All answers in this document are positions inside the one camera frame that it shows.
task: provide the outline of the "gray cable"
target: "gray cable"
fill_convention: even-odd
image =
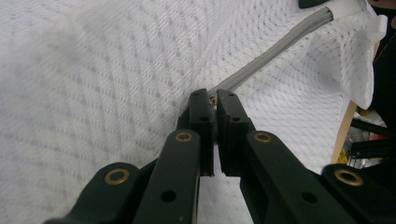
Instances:
[[[262,69],[269,62],[271,62],[281,52],[288,49],[305,35],[308,35],[309,33],[317,30],[320,26],[327,24],[330,21],[332,21],[332,13],[327,7],[316,11],[312,15],[299,22],[296,26],[294,26],[290,30],[290,32],[288,32],[285,36],[283,36],[283,38],[278,40],[262,55],[242,67],[239,71],[232,74],[230,77],[227,77],[225,80],[220,82],[219,85],[217,85],[208,92],[208,95],[216,96],[217,90],[234,91],[244,81],[246,81],[249,77],[258,72],[260,69]]]

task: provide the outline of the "wooden edge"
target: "wooden edge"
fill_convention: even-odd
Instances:
[[[341,122],[340,129],[338,130],[337,139],[335,140],[334,150],[332,151],[332,160],[330,163],[337,163],[338,157],[340,156],[341,149],[343,149],[344,142],[347,138],[347,131],[349,130],[350,123],[352,122],[353,115],[356,111],[356,104],[352,101],[347,106],[346,113],[343,121]]]

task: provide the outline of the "white fabric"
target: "white fabric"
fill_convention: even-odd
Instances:
[[[105,165],[159,155],[210,89],[323,6],[297,1],[0,3],[0,223],[64,216]],[[240,87],[259,130],[310,169],[330,160],[342,94],[371,102],[369,13],[308,35]],[[200,223],[249,223],[237,179],[203,179]]]

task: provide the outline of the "screw hole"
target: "screw hole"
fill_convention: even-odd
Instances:
[[[108,185],[119,185],[125,182],[129,177],[129,171],[126,169],[114,169],[105,176],[105,182]]]
[[[264,142],[264,143],[269,143],[272,140],[271,136],[266,133],[256,133],[254,135],[254,139],[256,139],[259,142]]]
[[[341,177],[348,181],[356,181],[356,177],[348,173],[341,173]]]
[[[310,192],[302,193],[301,197],[303,197],[304,201],[308,203],[316,203],[318,201],[317,196],[315,196],[313,193]]]
[[[161,194],[161,201],[165,203],[171,203],[176,199],[176,194],[172,190],[168,190]]]
[[[190,133],[178,133],[176,135],[176,140],[179,142],[188,142],[192,139],[192,135]]]

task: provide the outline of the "white cloth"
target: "white cloth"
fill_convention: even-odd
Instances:
[[[323,7],[1,2],[0,223],[62,217],[100,168],[157,158],[192,91],[219,84]],[[256,127],[316,172],[330,160],[342,94],[371,102],[369,17],[319,28],[236,91]],[[237,179],[217,174],[202,181],[199,222],[251,222]]]

